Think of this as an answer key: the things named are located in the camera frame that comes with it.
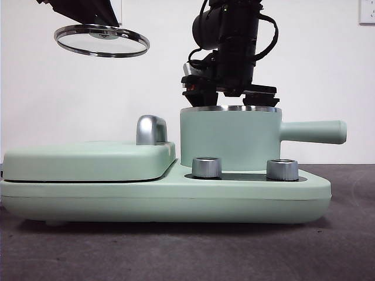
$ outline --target grey floor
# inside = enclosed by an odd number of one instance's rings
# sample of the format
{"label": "grey floor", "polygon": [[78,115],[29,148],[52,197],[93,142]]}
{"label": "grey floor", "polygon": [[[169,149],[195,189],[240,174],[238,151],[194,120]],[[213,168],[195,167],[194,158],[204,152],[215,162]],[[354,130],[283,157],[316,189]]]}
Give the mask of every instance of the grey floor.
{"label": "grey floor", "polygon": [[375,280],[375,165],[301,165],[332,182],[304,225],[71,223],[1,209],[2,281]]}

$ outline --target glass lid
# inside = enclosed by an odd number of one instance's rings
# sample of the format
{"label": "glass lid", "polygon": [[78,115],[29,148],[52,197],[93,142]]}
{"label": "glass lid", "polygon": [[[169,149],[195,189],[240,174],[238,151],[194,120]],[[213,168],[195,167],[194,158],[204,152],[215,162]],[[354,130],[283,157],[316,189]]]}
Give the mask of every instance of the glass lid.
{"label": "glass lid", "polygon": [[97,57],[136,57],[148,51],[149,40],[137,32],[105,25],[70,25],[58,29],[60,47]]}

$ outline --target saucepan handle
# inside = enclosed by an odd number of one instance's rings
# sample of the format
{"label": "saucepan handle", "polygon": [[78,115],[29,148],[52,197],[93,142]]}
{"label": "saucepan handle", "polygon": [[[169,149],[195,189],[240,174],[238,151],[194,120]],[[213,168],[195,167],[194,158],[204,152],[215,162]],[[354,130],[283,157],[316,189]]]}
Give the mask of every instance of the saucepan handle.
{"label": "saucepan handle", "polygon": [[346,142],[346,123],[343,121],[282,123],[280,140],[341,145]]}

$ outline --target black cable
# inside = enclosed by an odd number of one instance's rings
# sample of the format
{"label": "black cable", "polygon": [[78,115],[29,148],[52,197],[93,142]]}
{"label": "black cable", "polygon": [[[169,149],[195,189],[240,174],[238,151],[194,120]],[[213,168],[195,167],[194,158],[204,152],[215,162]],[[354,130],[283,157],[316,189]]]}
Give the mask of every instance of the black cable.
{"label": "black cable", "polygon": [[[203,42],[203,37],[202,37],[202,20],[203,20],[204,8],[206,7],[207,2],[208,2],[208,0],[204,0],[203,1],[202,7],[201,7],[200,12],[199,12],[199,42],[200,42],[200,44],[202,44],[202,42]],[[189,57],[187,59],[187,62],[191,64],[192,55],[195,54],[195,53],[197,53],[197,52],[200,52],[200,51],[202,51],[202,48],[200,46],[199,46],[198,49],[193,50],[190,53],[190,55],[189,55]]]}
{"label": "black cable", "polygon": [[259,54],[256,54],[255,56],[253,56],[252,58],[252,61],[258,61],[258,60],[261,60],[263,59],[266,55],[268,55],[270,53],[270,51],[276,46],[276,43],[277,43],[277,40],[279,38],[279,28],[277,27],[277,24],[276,24],[276,21],[269,17],[269,16],[265,16],[265,15],[262,15],[261,13],[258,15],[258,19],[261,19],[261,20],[265,20],[267,22],[270,22],[274,25],[275,27],[275,35],[274,35],[274,38],[272,39],[272,42],[270,45],[268,45],[267,48],[264,49],[264,51],[260,52]]}

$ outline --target appliance base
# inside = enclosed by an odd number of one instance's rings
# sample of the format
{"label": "appliance base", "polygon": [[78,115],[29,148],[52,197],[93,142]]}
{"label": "appliance base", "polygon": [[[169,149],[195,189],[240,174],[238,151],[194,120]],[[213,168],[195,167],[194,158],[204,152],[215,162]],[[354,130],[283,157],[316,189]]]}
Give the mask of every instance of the appliance base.
{"label": "appliance base", "polygon": [[151,181],[2,181],[1,201],[11,213],[49,225],[62,221],[297,224],[323,216],[331,197],[329,181],[302,170],[299,175],[306,180],[293,182],[199,180],[185,177],[190,172],[175,162]]}

